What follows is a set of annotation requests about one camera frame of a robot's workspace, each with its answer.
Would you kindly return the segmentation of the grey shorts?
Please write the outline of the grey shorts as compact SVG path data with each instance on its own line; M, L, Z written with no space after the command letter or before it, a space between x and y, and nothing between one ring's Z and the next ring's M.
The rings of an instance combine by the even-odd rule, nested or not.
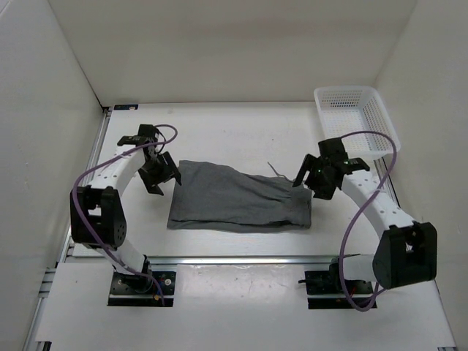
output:
M312 225L312 192L281 176L241 173L227 165L183 160L167 228L278 233Z

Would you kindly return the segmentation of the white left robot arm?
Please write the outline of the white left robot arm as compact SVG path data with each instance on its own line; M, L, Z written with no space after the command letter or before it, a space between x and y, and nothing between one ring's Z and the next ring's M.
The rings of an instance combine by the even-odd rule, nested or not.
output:
M169 124L141 124L135 135L121 137L109 160L79 175L70 192L73 241L102 254L138 293L151 289L154 276L146 256L127 239L121 197L134 176L150 195L162 196L159 185L170 180L181 184L180 171L164 150L177 135Z

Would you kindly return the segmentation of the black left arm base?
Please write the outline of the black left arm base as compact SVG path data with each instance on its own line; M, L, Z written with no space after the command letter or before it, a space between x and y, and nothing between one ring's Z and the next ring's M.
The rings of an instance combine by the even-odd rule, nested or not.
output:
M152 271L161 291L151 279L113 272L108 306L172 307L176 288L175 271Z

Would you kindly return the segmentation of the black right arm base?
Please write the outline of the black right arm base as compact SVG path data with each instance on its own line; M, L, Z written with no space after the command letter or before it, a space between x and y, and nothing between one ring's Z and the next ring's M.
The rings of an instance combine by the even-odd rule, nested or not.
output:
M354 309L346 299L339 280L339 267L331 263L327 269L304 271L299 285L306 288L309 310ZM345 285L353 303L360 308L371 302L374 287L364 280L345 280Z

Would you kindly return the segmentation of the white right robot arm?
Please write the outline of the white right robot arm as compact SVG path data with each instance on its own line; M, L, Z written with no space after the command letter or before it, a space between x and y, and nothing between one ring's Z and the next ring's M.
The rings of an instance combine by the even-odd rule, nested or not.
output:
M427 282L437 275L437 230L417 222L379 187L361 158L350 158L339 138L319 143L318 157L308 154L294 181L305 184L314 197L330 200L337 189L345 193L374 228L379 244L371 255L340 254L328 283L345 292L355 280L376 282L386 290Z

